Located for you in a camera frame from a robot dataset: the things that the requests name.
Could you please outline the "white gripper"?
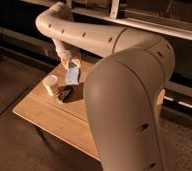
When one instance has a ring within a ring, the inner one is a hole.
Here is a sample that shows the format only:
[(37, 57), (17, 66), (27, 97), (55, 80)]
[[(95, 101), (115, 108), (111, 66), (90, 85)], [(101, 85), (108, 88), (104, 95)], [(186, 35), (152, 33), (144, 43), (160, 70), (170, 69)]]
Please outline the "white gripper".
[(61, 58), (61, 63), (66, 70), (69, 69), (70, 60), (72, 60), (78, 68), (81, 68), (81, 58), (75, 58), (79, 55), (79, 49), (77, 47), (57, 39), (54, 39), (53, 43), (55, 45), (57, 55)]

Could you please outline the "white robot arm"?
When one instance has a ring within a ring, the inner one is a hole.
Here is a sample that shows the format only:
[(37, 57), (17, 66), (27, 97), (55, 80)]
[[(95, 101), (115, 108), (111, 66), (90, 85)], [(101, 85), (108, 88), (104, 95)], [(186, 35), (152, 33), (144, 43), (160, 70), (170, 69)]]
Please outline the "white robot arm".
[(68, 12), (58, 2), (37, 16), (36, 27), (101, 57), (86, 77), (84, 100), (103, 170), (168, 171), (156, 104), (174, 70), (172, 46), (139, 29), (70, 21)]

